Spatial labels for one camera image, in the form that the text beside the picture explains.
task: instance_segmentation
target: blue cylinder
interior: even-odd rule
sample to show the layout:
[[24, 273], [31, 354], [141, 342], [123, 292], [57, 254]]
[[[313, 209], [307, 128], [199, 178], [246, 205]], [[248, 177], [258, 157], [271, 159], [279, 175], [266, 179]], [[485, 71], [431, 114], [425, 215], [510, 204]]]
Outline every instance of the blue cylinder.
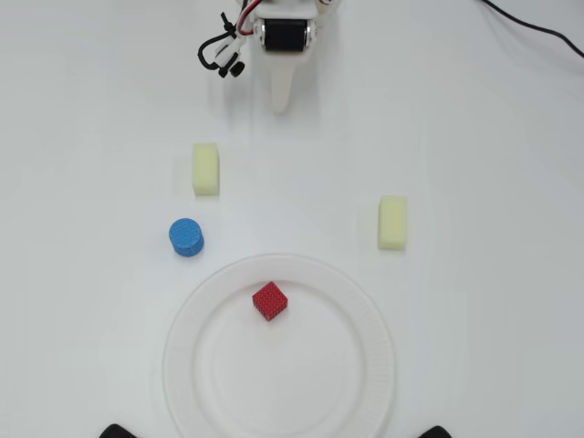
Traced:
[[169, 232], [172, 246], [183, 257], [196, 256], [204, 245], [201, 227], [193, 219], [179, 219]]

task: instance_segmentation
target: red block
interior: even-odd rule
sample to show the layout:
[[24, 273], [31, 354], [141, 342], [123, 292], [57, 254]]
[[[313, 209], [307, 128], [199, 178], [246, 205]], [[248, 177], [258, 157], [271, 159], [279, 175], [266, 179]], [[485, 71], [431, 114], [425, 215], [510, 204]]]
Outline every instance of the red block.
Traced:
[[265, 319], [271, 321], [288, 306], [288, 298], [273, 281], [270, 281], [254, 294], [254, 306]]

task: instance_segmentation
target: foam block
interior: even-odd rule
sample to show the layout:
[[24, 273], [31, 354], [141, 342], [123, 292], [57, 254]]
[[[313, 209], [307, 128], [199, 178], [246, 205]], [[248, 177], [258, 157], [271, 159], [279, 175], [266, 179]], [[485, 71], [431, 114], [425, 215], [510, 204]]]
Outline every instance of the foam block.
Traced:
[[400, 196], [383, 196], [380, 202], [379, 249], [405, 249], [407, 222], [408, 200]]
[[270, 281], [254, 294], [254, 306], [265, 319], [271, 321], [288, 306], [288, 298], [273, 281]]
[[219, 194], [219, 151], [215, 143], [193, 146], [193, 189], [197, 196]]

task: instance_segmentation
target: black object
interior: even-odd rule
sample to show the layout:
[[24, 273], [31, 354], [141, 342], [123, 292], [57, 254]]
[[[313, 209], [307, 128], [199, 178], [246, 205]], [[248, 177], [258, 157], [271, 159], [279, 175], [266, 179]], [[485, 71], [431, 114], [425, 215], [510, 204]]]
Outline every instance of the black object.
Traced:
[[303, 52], [307, 43], [307, 20], [267, 19], [264, 46], [268, 52]]
[[[231, 59], [229, 59], [229, 62], [225, 66], [223, 66], [223, 67], [219, 67], [217, 65], [217, 63], [215, 63], [215, 62], [212, 63], [212, 64], [209, 64], [207, 62], [207, 60], [204, 58], [203, 51], [206, 48], [208, 48], [211, 44], [218, 43], [219, 41], [223, 41], [224, 39], [226, 39], [228, 37], [231, 37], [233, 39], [236, 39], [237, 38], [237, 34], [235, 32], [236, 31], [235, 26], [229, 22], [229, 20], [225, 16], [225, 13], [222, 13], [221, 14], [221, 19], [223, 20], [223, 28], [225, 30], [225, 33], [224, 34], [221, 34], [220, 36], [216, 36], [215, 38], [211, 38], [208, 41], [205, 41], [199, 47], [199, 53], [198, 53], [199, 60], [201, 61], [201, 64], [203, 64], [203, 67], [205, 67], [207, 70], [212, 70], [213, 71], [213, 70], [217, 70], [218, 69], [219, 70], [219, 76], [221, 78], [224, 78], [225, 76], [227, 76], [227, 73], [229, 72], [229, 69], [232, 70], [232, 74], [234, 74], [233, 73], [233, 70], [234, 69], [235, 69], [235, 72], [238, 71], [237, 76], [239, 76], [241, 74], [241, 72], [244, 71], [245, 65], [243, 65], [244, 64], [243, 62], [235, 63], [236, 60], [237, 60], [237, 58], [238, 58], [238, 55], [236, 53], [234, 53], [234, 55], [231, 57]], [[243, 66], [242, 67], [240, 66], [240, 67], [236, 68], [237, 67], [237, 64], [242, 64]]]
[[108, 429], [103, 431], [99, 438], [136, 438], [134, 435], [129, 433], [123, 427], [112, 424]]
[[453, 438], [450, 434], [440, 426], [433, 427], [420, 438]]
[[581, 57], [584, 57], [584, 52], [582, 52], [582, 50], [577, 48], [576, 45], [574, 43], [572, 43], [568, 39], [567, 36], [564, 36], [564, 35], [560, 34], [559, 32], [556, 32], [555, 30], [546, 29], [544, 27], [540, 27], [540, 26], [536, 26], [536, 25], [530, 25], [529, 23], [527, 23], [523, 20], [520, 20], [519, 18], [515, 18], [511, 14], [508, 14], [503, 9], [501, 9], [499, 6], [495, 5], [493, 2], [491, 2], [489, 0], [480, 0], [480, 1], [483, 2], [485, 5], [492, 7], [496, 12], [498, 12], [499, 14], [504, 16], [505, 18], [508, 18], [511, 21], [515, 21], [518, 25], [529, 27], [530, 29], [536, 30], [538, 32], [543, 32], [544, 34], [553, 35], [554, 37], [558, 37], [558, 38], [562, 39], [569, 46], [569, 48], [574, 50]]
[[234, 78], [237, 78], [239, 75], [242, 74], [242, 72], [245, 69], [245, 64], [241, 61], [237, 62], [233, 67], [231, 67], [230, 73], [231, 76], [233, 76]]

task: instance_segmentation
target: black cable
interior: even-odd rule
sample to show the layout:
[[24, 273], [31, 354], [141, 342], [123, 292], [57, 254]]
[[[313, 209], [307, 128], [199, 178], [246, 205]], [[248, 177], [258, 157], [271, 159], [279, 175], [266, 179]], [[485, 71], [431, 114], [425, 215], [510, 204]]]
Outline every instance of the black cable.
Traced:
[[584, 52], [582, 52], [582, 50], [580, 50], [579, 48], [577, 48], [576, 45], [574, 43], [572, 43], [568, 39], [567, 36], [562, 35], [559, 32], [556, 32], [555, 30], [545, 29], [544, 27], [540, 27], [540, 26], [536, 26], [536, 25], [530, 25], [529, 23], [526, 23], [525, 21], [520, 20], [519, 18], [515, 18], [511, 14], [508, 14], [507, 12], [505, 12], [499, 6], [495, 5], [490, 0], [480, 0], [480, 1], [483, 2], [484, 4], [488, 5], [488, 6], [492, 7], [493, 9], [495, 9], [495, 11], [498, 12], [499, 14], [501, 14], [502, 16], [510, 19], [511, 21], [515, 21], [518, 25], [525, 26], [525, 27], [529, 27], [530, 29], [537, 30], [539, 32], [543, 32], [544, 34], [553, 35], [554, 37], [558, 37], [558, 38], [562, 39], [569, 46], [569, 48], [571, 48], [572, 50], [574, 50], [581, 57], [584, 57]]
[[233, 39], [237, 38], [237, 34], [235, 33], [235, 26], [233, 24], [231, 24], [229, 22], [229, 20], [227, 20], [225, 13], [221, 14], [221, 18], [223, 19], [225, 33], [221, 34], [220, 36], [216, 36], [215, 38], [211, 38], [211, 39], [205, 41], [199, 47], [199, 53], [198, 53], [199, 60], [201, 61], [201, 64], [203, 64], [203, 67], [205, 67], [207, 70], [217, 70], [219, 68], [219, 66], [216, 63], [209, 64], [207, 62], [207, 60], [204, 58], [203, 51], [206, 48], [208, 48], [211, 44], [218, 43], [219, 41], [223, 41], [224, 39], [226, 39], [228, 37], [232, 37]]

